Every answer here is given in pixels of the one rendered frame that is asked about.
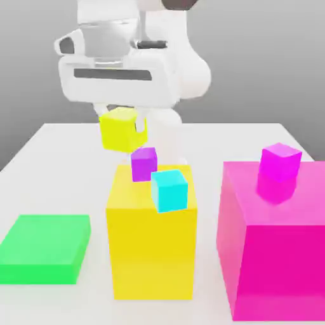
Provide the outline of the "large yellow box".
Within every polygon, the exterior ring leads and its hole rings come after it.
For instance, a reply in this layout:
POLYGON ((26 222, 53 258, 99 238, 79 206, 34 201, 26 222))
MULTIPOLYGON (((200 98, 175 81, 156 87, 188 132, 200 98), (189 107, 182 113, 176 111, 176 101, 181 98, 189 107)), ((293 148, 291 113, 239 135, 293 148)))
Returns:
POLYGON ((188 208, 158 213, 150 182, 133 182, 131 167, 116 169, 106 207, 112 286, 116 300, 190 300, 193 297, 197 201, 191 167, 188 208))

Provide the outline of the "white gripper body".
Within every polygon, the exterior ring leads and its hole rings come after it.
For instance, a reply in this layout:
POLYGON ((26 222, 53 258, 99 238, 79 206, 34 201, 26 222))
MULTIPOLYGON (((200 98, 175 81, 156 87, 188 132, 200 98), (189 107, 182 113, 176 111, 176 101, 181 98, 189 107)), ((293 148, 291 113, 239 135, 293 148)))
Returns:
POLYGON ((178 72, 167 51, 133 51, 118 64, 67 55, 58 63, 63 93, 71 102, 171 108, 180 100, 178 72))

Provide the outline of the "small cyan cube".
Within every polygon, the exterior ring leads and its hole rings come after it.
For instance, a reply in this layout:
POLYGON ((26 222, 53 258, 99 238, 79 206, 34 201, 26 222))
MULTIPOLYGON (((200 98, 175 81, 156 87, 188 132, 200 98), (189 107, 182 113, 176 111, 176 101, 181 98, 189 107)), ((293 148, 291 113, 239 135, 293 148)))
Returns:
POLYGON ((151 197, 158 213, 187 209, 188 189, 188 182, 179 169, 151 174, 151 197))

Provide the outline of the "small magenta cube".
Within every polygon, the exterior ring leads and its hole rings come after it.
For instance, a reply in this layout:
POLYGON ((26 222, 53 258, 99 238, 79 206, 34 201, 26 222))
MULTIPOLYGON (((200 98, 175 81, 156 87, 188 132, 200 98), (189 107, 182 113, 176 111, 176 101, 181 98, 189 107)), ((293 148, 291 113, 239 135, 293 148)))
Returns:
POLYGON ((278 182, 294 179, 301 159, 302 151, 276 143, 262 149, 259 172, 278 182))

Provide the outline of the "small purple cube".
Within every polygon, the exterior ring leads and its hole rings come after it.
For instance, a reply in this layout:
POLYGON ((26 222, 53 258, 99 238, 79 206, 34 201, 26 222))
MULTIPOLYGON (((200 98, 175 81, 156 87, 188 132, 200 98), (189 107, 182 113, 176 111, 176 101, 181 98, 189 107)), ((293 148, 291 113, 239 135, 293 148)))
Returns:
POLYGON ((157 171, 157 153, 154 147, 142 147, 131 154, 131 172, 134 182, 149 182, 157 171))

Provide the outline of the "large green box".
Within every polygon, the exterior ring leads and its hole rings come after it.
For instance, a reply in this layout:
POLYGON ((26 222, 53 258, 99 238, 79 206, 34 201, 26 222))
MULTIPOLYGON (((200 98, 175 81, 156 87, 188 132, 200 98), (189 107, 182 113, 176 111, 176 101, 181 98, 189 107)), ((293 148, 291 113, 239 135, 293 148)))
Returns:
POLYGON ((89 215, 20 215, 0 243, 0 284, 76 284, 89 215))

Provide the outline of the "large pink box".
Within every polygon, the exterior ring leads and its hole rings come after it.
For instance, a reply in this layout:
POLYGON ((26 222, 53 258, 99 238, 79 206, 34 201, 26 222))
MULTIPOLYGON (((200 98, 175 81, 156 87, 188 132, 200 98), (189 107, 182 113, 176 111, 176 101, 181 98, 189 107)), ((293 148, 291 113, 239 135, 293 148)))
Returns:
POLYGON ((235 321, 325 321, 325 162, 276 184, 225 162, 216 247, 235 321))

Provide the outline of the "small yellow cube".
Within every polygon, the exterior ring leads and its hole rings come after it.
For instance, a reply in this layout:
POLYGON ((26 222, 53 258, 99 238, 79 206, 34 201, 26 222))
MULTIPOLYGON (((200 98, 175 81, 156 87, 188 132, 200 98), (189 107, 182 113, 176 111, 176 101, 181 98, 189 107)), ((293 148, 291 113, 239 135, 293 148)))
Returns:
POLYGON ((99 117, 102 145, 106 150, 132 153, 148 140, 147 121, 144 130, 136 129, 138 112, 131 107, 116 107, 99 117))

